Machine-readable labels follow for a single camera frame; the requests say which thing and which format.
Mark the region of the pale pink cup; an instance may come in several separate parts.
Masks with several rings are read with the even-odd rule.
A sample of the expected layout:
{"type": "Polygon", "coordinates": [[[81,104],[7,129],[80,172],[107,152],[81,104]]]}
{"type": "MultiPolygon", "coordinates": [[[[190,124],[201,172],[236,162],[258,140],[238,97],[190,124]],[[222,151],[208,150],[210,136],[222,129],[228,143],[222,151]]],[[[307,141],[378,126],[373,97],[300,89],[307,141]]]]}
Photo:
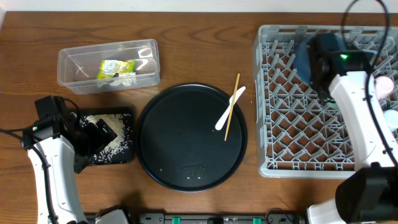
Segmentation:
{"type": "Polygon", "coordinates": [[[394,82],[385,76],[380,76],[375,79],[375,91],[379,101],[388,97],[394,89],[394,82]]]}

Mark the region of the white plastic spoon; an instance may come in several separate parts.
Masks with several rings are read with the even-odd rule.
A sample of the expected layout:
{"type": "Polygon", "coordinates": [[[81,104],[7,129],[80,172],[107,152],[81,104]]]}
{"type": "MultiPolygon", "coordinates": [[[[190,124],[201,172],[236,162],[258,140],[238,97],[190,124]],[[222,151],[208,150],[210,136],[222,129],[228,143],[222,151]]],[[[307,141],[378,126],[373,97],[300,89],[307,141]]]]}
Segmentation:
{"type": "MultiPolygon", "coordinates": [[[[239,88],[236,92],[236,96],[235,96],[235,100],[234,103],[237,102],[237,100],[239,99],[239,97],[244,93],[244,91],[246,90],[245,86],[242,86],[241,88],[239,88]]],[[[229,118],[229,113],[231,111],[231,102],[232,102],[233,97],[231,96],[229,99],[229,105],[227,107],[227,109],[224,111],[224,113],[221,115],[220,119],[217,121],[217,123],[215,124],[215,129],[217,131],[221,130],[222,127],[224,126],[225,122],[227,121],[227,119],[229,118]]]]}

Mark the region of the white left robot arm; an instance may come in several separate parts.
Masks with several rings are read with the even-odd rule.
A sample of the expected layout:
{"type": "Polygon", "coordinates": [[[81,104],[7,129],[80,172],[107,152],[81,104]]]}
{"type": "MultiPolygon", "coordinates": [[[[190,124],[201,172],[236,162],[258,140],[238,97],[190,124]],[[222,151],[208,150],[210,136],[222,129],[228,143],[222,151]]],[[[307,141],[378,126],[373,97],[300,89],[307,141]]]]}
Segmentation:
{"type": "Polygon", "coordinates": [[[39,119],[22,131],[21,144],[34,168],[38,222],[130,223],[128,212],[118,206],[85,215],[75,176],[117,135],[102,119],[91,123],[79,111],[70,113],[65,103],[52,95],[35,101],[39,119]]]}

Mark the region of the white rice pile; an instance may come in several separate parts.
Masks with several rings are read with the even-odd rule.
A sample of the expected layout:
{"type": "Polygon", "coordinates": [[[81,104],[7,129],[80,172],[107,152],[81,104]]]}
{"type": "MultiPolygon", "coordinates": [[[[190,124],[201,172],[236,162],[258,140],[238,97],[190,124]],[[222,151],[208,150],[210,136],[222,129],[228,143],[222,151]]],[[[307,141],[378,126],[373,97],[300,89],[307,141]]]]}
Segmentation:
{"type": "Polygon", "coordinates": [[[91,166],[125,164],[132,160],[131,128],[127,124],[130,114],[96,114],[85,116],[84,119],[93,123],[103,119],[107,125],[118,135],[102,151],[91,156],[91,166]]]}

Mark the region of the blue plate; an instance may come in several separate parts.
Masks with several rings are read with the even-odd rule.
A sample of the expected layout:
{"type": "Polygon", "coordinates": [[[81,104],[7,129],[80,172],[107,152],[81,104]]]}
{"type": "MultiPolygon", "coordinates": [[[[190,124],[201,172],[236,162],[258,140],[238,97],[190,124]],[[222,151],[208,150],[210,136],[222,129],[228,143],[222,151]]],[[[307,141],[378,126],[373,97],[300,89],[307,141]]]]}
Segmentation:
{"type": "MultiPolygon", "coordinates": [[[[297,69],[297,75],[306,83],[310,84],[310,66],[308,60],[308,51],[307,51],[307,43],[311,37],[306,38],[303,40],[298,47],[295,49],[295,59],[293,62],[294,67],[297,69]]],[[[354,50],[352,47],[347,47],[343,42],[341,37],[339,38],[339,46],[340,51],[336,54],[339,55],[340,53],[347,53],[350,50],[354,50]]]]}

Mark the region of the yellow green snack wrapper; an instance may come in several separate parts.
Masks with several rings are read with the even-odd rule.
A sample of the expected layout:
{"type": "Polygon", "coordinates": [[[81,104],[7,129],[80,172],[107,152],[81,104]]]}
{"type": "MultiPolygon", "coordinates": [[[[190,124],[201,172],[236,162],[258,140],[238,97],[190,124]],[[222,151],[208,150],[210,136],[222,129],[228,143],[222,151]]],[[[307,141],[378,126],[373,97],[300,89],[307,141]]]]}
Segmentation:
{"type": "Polygon", "coordinates": [[[121,61],[121,60],[102,60],[99,67],[99,72],[96,76],[97,80],[113,78],[115,74],[131,73],[136,64],[135,60],[121,61]]]}

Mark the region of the mint green bowl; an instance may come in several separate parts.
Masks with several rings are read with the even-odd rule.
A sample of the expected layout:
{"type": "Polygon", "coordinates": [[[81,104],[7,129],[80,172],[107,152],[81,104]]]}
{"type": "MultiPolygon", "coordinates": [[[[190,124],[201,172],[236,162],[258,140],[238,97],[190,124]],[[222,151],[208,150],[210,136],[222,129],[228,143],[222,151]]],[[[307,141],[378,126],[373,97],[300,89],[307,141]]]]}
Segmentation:
{"type": "Polygon", "coordinates": [[[339,107],[338,107],[338,105],[337,105],[335,100],[328,100],[327,103],[334,110],[339,110],[339,107]]]}

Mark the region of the round black serving tray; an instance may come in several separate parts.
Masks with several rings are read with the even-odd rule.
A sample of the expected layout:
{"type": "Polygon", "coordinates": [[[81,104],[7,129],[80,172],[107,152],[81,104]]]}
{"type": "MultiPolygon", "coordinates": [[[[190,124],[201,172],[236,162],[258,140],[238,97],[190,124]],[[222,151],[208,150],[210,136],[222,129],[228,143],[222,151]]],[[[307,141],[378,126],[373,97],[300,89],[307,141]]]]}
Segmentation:
{"type": "Polygon", "coordinates": [[[230,178],[246,153],[248,131],[238,106],[229,128],[215,128],[228,105],[227,93],[197,83],[156,95],[137,122],[136,154],[144,170],[181,192],[208,190],[230,178]]]}

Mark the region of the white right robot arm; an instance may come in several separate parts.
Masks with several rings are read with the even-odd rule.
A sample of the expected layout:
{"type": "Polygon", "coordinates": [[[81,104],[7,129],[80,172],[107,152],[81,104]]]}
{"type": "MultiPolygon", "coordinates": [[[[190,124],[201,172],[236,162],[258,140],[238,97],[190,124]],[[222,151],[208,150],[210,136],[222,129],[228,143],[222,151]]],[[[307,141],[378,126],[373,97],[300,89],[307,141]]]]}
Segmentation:
{"type": "Polygon", "coordinates": [[[397,141],[377,98],[366,52],[342,48],[335,34],[317,34],[306,46],[310,86],[331,98],[345,122],[355,172],[335,197],[307,208],[307,223],[397,220],[397,141]]]}

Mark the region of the light blue cup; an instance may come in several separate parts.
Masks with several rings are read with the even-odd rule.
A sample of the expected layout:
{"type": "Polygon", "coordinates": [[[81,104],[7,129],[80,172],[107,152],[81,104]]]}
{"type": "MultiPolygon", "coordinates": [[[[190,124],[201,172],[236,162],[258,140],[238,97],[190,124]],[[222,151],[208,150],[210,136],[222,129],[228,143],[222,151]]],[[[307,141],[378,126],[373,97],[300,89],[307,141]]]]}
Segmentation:
{"type": "Polygon", "coordinates": [[[398,111],[386,110],[384,117],[391,132],[396,131],[398,129],[398,111]]]}

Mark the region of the wooden chopstick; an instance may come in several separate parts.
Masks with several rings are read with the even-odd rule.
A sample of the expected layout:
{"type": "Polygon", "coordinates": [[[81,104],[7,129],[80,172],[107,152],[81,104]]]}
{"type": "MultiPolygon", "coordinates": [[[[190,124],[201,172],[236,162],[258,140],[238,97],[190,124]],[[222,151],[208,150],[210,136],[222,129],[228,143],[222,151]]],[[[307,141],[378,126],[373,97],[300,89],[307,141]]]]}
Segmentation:
{"type": "Polygon", "coordinates": [[[226,132],[225,132],[225,136],[224,136],[224,141],[226,141],[227,138],[228,138],[229,127],[230,127],[230,123],[231,123],[231,119],[232,119],[234,101],[235,101],[235,98],[236,98],[236,92],[238,90],[240,75],[241,75],[240,73],[237,73],[236,83],[235,83],[235,86],[234,86],[233,97],[232,97],[232,100],[231,100],[231,103],[230,103],[230,110],[229,110],[229,116],[228,116],[228,122],[227,122],[227,126],[226,126],[226,132]]]}

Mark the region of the rectangular black tray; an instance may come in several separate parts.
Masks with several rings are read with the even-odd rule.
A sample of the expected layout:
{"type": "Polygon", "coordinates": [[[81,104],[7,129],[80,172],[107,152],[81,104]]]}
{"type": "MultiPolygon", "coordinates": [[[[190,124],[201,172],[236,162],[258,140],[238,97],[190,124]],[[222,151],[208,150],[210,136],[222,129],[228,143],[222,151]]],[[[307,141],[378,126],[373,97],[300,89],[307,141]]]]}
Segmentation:
{"type": "Polygon", "coordinates": [[[88,150],[76,152],[76,169],[133,160],[134,113],[129,107],[83,109],[80,126],[87,135],[88,150]]]}

